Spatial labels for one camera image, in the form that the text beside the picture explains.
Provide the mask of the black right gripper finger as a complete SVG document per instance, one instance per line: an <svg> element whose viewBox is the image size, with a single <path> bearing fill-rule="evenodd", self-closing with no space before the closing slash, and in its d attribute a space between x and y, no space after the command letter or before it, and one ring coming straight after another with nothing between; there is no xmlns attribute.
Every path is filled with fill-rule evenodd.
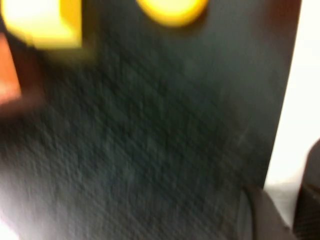
<svg viewBox="0 0 320 240"><path fill-rule="evenodd" d="M293 232L299 240L320 239L320 142L307 156L296 205Z"/></svg>

